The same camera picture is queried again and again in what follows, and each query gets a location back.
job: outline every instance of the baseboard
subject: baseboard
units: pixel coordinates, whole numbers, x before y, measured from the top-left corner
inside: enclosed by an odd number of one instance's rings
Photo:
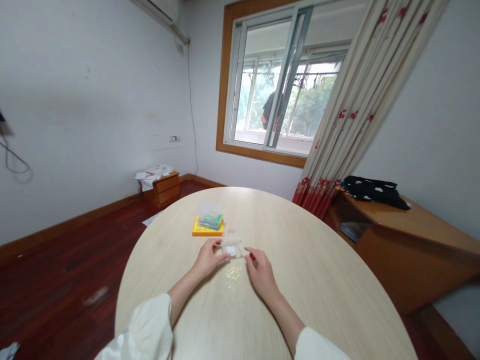
[[[116,210],[124,208],[130,204],[136,203],[143,199],[142,193],[136,193],[134,195],[125,197],[121,200],[112,202],[111,204],[99,207],[95,210],[86,212],[77,217],[71,218],[67,221],[61,222],[57,225],[50,226],[46,229],[37,231],[31,235],[22,237],[18,240],[6,243],[0,246],[0,261],[4,260],[12,255],[19,254],[25,250],[32,248],[45,241],[56,238],[60,235],[68,233],[69,231],[78,229],[82,225],[89,223],[93,220],[108,215]]]
[[[433,305],[420,310],[420,318],[449,360],[475,360],[451,326]]]
[[[193,175],[191,173],[187,173],[185,175],[182,175],[182,176],[179,177],[179,179],[180,179],[180,182],[185,181],[185,180],[195,180],[196,182],[199,182],[201,184],[207,185],[207,186],[212,187],[212,188],[223,188],[223,187],[227,186],[227,185],[221,184],[219,182],[208,180],[204,177]]]

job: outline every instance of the left hand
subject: left hand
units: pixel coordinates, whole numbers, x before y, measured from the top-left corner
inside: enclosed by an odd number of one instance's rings
[[[214,254],[214,249],[217,247],[216,245],[220,245],[221,243],[221,238],[209,238],[201,247],[191,270],[201,276],[202,279],[210,275],[218,264],[230,258],[230,254]]]

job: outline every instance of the tabletop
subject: tabletop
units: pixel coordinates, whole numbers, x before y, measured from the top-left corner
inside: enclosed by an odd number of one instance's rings
[[[326,224],[279,196],[243,187],[193,193],[144,231],[120,284],[115,336],[141,302],[167,292],[193,265],[206,237],[193,237],[200,202],[222,204],[242,246],[265,251],[280,291],[306,326],[351,359],[417,359],[387,293],[355,251]],[[242,268],[233,285],[226,270]],[[232,259],[187,301],[173,330],[173,359],[289,359],[274,317]]]
[[[435,216],[406,196],[400,195],[406,203],[410,204],[410,210],[402,210],[378,202],[357,201],[351,196],[342,195],[374,224],[443,246],[480,255],[479,241]]]

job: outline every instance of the hand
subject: hand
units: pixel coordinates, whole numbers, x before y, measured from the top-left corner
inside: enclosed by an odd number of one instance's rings
[[[269,300],[280,294],[277,283],[275,282],[272,264],[262,250],[252,247],[245,247],[244,249],[250,252],[245,258],[251,283],[256,292],[268,303]],[[254,260],[258,263],[256,268],[254,266]]]
[[[199,275],[202,279],[210,275],[218,264],[230,258],[230,254],[214,254],[214,249],[221,243],[221,238],[209,238],[201,247],[195,264],[193,264],[191,270]]]

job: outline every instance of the red wood floor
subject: red wood floor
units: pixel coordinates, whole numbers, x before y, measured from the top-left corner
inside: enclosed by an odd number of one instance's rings
[[[186,180],[180,196],[208,188]],[[0,262],[0,349],[20,343],[15,360],[93,359],[114,337],[120,281],[142,221],[158,211],[139,201]],[[446,359],[415,316],[403,321],[420,360]]]

